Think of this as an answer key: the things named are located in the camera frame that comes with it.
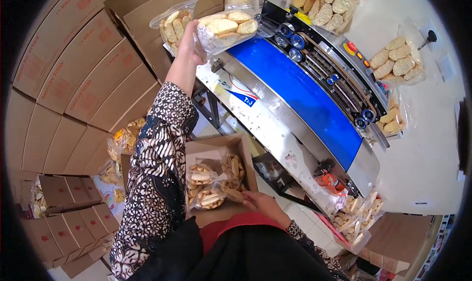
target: band sealer machine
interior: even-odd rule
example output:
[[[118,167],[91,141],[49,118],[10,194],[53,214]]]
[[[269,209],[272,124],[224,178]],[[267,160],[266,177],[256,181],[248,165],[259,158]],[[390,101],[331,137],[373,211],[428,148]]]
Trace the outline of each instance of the band sealer machine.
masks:
[[[350,195],[369,194],[380,164],[367,139],[388,142],[374,124],[387,113],[388,91],[354,43],[310,26],[265,0],[256,36],[217,56],[320,162],[329,163]]]

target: cardboard box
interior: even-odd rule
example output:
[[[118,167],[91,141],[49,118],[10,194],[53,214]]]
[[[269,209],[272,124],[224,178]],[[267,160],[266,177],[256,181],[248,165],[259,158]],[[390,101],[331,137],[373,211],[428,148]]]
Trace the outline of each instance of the cardboard box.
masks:
[[[68,257],[80,249],[61,215],[46,218],[46,223],[62,255]]]
[[[62,116],[52,138],[43,173],[62,174],[87,125],[67,115]]]
[[[96,262],[102,256],[104,256],[106,253],[107,252],[103,249],[103,246],[100,246],[100,247],[97,247],[95,249],[92,249],[87,254],[91,258],[92,261]]]
[[[72,199],[76,204],[91,205],[86,187],[79,177],[65,177]]]
[[[21,49],[18,51],[19,54],[25,54],[32,41],[32,38],[38,30],[41,23],[44,21],[46,16],[51,12],[52,8],[59,2],[59,0],[46,0],[43,7],[36,13],[36,18],[31,22],[28,33],[25,36]],[[18,69],[22,58],[18,57],[15,62],[15,67]]]
[[[33,187],[34,181],[31,180],[14,181],[11,188],[14,202],[27,208],[32,201]]]
[[[92,206],[92,208],[109,234],[118,231],[119,223],[113,216],[113,213],[111,213],[108,205],[103,203]]]
[[[154,83],[156,79],[146,65],[139,65],[103,102],[89,124],[105,131],[112,130],[123,113]]]
[[[100,168],[110,159],[108,155],[108,140],[113,138],[113,135],[107,135],[105,139],[100,143],[95,153],[90,158],[86,167],[82,171],[85,175],[97,175],[99,174]]]
[[[40,260],[54,262],[63,257],[45,219],[23,219],[21,224]]]
[[[124,38],[83,81],[66,114],[88,123],[115,88],[141,63],[133,46]]]
[[[23,151],[33,110],[34,100],[13,88],[7,107],[4,143],[10,181],[34,180],[37,175],[22,170]]]
[[[188,0],[107,0],[105,5],[145,57],[161,83],[170,68],[170,60],[162,47],[159,30],[149,28],[155,16],[175,4]],[[223,0],[199,0],[195,18],[223,11]]]
[[[86,223],[87,228],[89,229],[91,235],[95,239],[95,245],[93,248],[96,248],[102,245],[105,242],[106,237],[108,236],[108,231],[105,226],[102,224],[102,221],[98,217],[98,214],[95,212],[93,207],[79,210],[80,216]]]
[[[84,187],[86,188],[87,195],[92,202],[97,202],[100,203],[102,201],[102,196],[100,195],[100,192],[97,189],[97,186],[93,182],[93,179],[88,177],[88,178],[80,178],[82,183],[84,184]]]
[[[227,151],[225,149],[226,147],[230,153],[237,154],[239,158],[241,158],[241,163],[246,173],[243,178],[245,187],[250,191],[258,190],[246,134],[238,133],[229,136],[218,136],[194,142],[186,142],[185,147],[186,163],[188,166],[194,165],[197,158],[221,160],[223,158],[222,156]],[[132,154],[123,154],[121,155],[121,160],[126,160],[126,156],[129,159],[131,155]],[[121,171],[123,174],[127,174],[129,172],[129,163],[123,163]],[[230,219],[235,214],[249,211],[250,210],[242,204],[225,200],[221,206],[212,210],[192,209],[191,215],[196,217],[196,223],[199,227],[204,227],[212,222]]]
[[[146,90],[146,92],[141,95],[113,125],[110,132],[115,134],[116,132],[120,131],[120,129],[125,128],[129,122],[145,117],[149,107],[154,102],[159,89],[161,89],[161,85],[156,82],[148,90]]]
[[[62,213],[62,218],[69,228],[69,231],[74,237],[75,242],[79,246],[79,249],[69,255],[68,262],[79,257],[82,254],[89,252],[95,245],[95,239],[92,237],[88,230],[84,220],[80,216],[78,211],[72,211],[68,213]]]
[[[95,262],[90,258],[88,254],[84,254],[78,259],[75,259],[65,265],[62,265],[62,270],[67,274],[69,278],[74,278],[81,272],[85,271],[88,267],[93,265]]]
[[[79,30],[103,8],[100,0],[60,0],[34,34],[13,85],[37,98],[52,66]]]
[[[64,113],[87,75],[122,39],[102,10],[74,37],[52,67],[37,99],[48,109]]]
[[[50,109],[38,104],[34,106],[23,152],[24,171],[43,172],[49,147],[61,119],[61,115]]]
[[[90,158],[108,133],[88,126],[67,162],[64,174],[81,175]]]
[[[385,213],[370,229],[370,241],[359,256],[394,274],[405,276],[426,239],[432,216]]]

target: baked bread rusk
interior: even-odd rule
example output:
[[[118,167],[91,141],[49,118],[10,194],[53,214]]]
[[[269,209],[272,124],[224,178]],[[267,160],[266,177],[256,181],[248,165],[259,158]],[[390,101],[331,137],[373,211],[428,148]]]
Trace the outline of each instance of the baked bread rusk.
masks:
[[[397,61],[399,59],[406,58],[406,56],[410,55],[411,52],[412,52],[411,47],[404,44],[397,49],[391,50],[388,53],[388,58],[393,61]]]
[[[370,66],[372,69],[378,69],[381,65],[385,64],[388,60],[388,50],[384,49],[374,55],[372,59],[370,59]]]
[[[392,72],[392,68],[395,62],[393,60],[387,60],[385,64],[381,65],[377,70],[374,71],[376,79],[382,79]]]

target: metal stand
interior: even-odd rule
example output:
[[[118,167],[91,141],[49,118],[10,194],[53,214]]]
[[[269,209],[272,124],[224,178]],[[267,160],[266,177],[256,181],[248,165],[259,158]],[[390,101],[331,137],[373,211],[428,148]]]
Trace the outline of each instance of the metal stand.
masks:
[[[280,163],[269,153],[264,153],[252,159],[252,163],[254,165],[254,169],[256,169],[257,173],[265,180],[265,182],[279,195],[280,197],[286,198],[290,201],[293,201],[297,204],[301,204],[305,207],[310,208],[315,213],[320,214],[322,216],[326,216],[319,207],[317,207],[313,202],[308,199],[308,196],[305,196],[307,200],[300,199],[298,197],[289,195],[286,192],[291,187],[301,187],[298,185],[297,181],[284,169],[284,171],[274,180],[269,180],[264,176],[264,174],[259,170],[256,163],[268,163],[274,162],[280,165]]]

